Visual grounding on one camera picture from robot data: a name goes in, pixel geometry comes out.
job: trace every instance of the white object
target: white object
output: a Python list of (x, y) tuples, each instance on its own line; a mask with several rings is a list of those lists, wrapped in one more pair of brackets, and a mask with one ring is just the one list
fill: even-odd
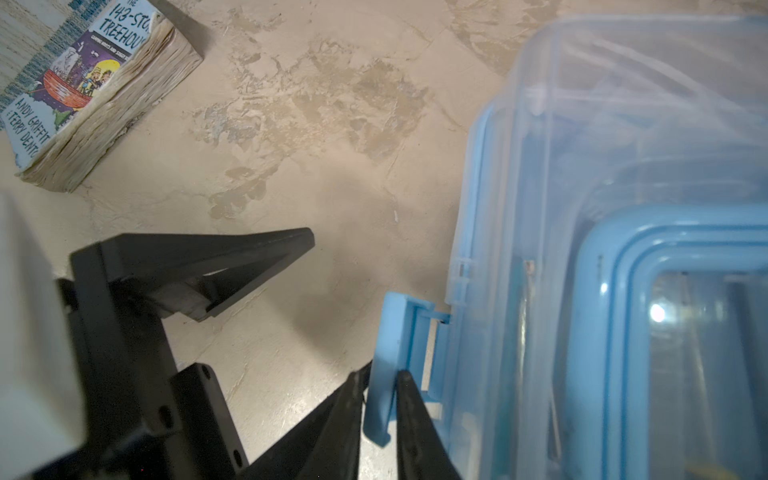
[(32, 473), (85, 440), (63, 309), (51, 265), (0, 193), (0, 480)]

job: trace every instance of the screw hole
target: screw hole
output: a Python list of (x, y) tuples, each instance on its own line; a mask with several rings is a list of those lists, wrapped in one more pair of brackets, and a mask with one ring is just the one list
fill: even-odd
[(163, 405), (158, 409), (157, 414), (160, 416), (160, 421), (163, 422), (166, 429), (171, 429), (174, 426), (174, 415), (170, 412), (167, 405)]

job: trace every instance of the floor stain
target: floor stain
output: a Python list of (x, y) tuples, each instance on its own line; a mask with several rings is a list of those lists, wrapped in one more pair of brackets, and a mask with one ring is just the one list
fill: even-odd
[(415, 33), (417, 37), (421, 38), (423, 41), (427, 42), (428, 44), (432, 43), (432, 39), (430, 37), (428, 37), (426, 35), (426, 33), (424, 33), (423, 31), (419, 30), (414, 24), (412, 24), (411, 22), (408, 22), (403, 17), (399, 17), (399, 18), (400, 18), (401, 22), (405, 23), (406, 25), (408, 25), (411, 28), (411, 30), (413, 30), (413, 33)]
[(229, 11), (230, 19), (229, 25), (238, 28), (248, 33), (259, 33), (260, 31), (275, 31), (277, 27), (281, 26), (285, 22), (283, 14), (278, 14), (267, 20), (266, 22), (257, 22), (252, 18), (248, 18), (243, 13), (243, 7), (232, 8)]
[(450, 29), (475, 56), (506, 76), (520, 47), (546, 22), (558, 16), (562, 0), (445, 0), (453, 14)]
[(380, 162), (419, 124), (427, 89), (380, 58), (352, 66), (353, 55), (361, 55), (352, 45), (318, 39), (289, 67), (278, 58), (256, 58), (248, 49), (257, 44), (242, 45), (230, 56), (238, 98), (192, 113), (197, 140), (237, 144), (250, 159), (245, 170), (227, 172), (233, 187), (210, 196), (214, 218), (233, 218), (263, 198), (267, 179), (297, 151), (345, 138)]
[[(213, 205), (210, 209), (212, 218), (232, 218), (236, 213), (243, 211), (249, 201), (263, 199), (266, 195), (266, 181), (277, 172), (278, 167), (279, 165), (273, 165), (258, 177), (248, 178), (236, 187), (211, 195), (209, 201)], [(233, 170), (237, 170), (237, 168), (229, 170), (227, 172), (228, 177), (232, 177)], [(246, 177), (252, 175), (252, 170), (245, 173)]]

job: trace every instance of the cartoon illustration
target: cartoon illustration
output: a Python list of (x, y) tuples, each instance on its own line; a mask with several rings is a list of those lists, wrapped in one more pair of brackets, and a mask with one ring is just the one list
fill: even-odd
[(56, 127), (56, 131), (61, 130), (61, 127), (65, 126), (72, 119), (72, 110), (58, 111), (54, 109), (53, 114), (53, 125)]
[(109, 79), (112, 77), (112, 70), (107, 70), (103, 74), (101, 74), (101, 83), (99, 84), (99, 87), (103, 87), (107, 84)]
[(66, 78), (79, 58), (78, 52), (73, 47), (69, 47), (53, 62), (51, 70), (59, 77)]
[(65, 78), (62, 78), (62, 80), (70, 85), (76, 85), (79, 83), (78, 79), (84, 77), (83, 71), (85, 69), (86, 67), (83, 65), (83, 59), (78, 58), (78, 60), (74, 63), (74, 67), (72, 67), (72, 71), (70, 71), (69, 75), (67, 75)]
[(94, 67), (91, 73), (83, 78), (82, 83), (78, 87), (78, 91), (82, 94), (86, 94), (88, 97), (93, 97), (94, 90), (101, 84), (101, 69)]
[(35, 93), (36, 91), (39, 91), (38, 90), (38, 85), (42, 85), (42, 84), (43, 84), (43, 82), (41, 82), (41, 81), (35, 81), (35, 82), (29, 84), (27, 86), (27, 93), (31, 94), (31, 93)]

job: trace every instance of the book cover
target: book cover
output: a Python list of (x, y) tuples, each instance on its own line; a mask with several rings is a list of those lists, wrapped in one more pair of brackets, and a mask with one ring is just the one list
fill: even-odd
[(11, 101), (0, 118), (20, 169), (29, 167), (147, 40), (156, 13), (148, 0), (113, 0), (25, 93)]

